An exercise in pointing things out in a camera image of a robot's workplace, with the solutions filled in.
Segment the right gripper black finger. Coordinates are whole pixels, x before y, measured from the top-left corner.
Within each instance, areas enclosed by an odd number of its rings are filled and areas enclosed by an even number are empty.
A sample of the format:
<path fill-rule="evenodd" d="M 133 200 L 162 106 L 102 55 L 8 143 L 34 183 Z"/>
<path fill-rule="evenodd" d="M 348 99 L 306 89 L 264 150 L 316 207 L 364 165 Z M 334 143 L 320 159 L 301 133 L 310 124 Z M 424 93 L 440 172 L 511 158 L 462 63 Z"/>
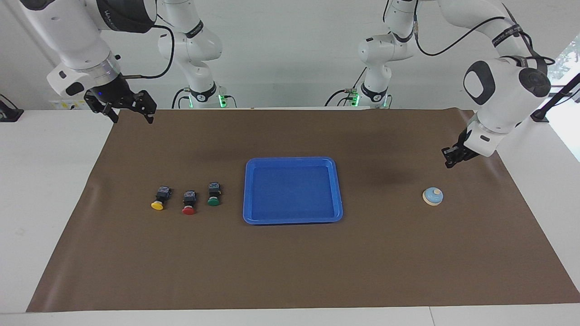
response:
<path fill-rule="evenodd" d="M 118 114 L 113 110 L 112 105 L 110 103 L 106 103 L 105 105 L 93 95 L 93 93 L 85 93 L 85 103 L 87 103 L 89 109 L 93 113 L 96 114 L 103 114 L 108 117 L 114 124 L 116 124 L 119 120 Z"/>
<path fill-rule="evenodd" d="M 147 91 L 133 94 L 132 111 L 141 114 L 148 124 L 153 124 L 157 103 Z"/>

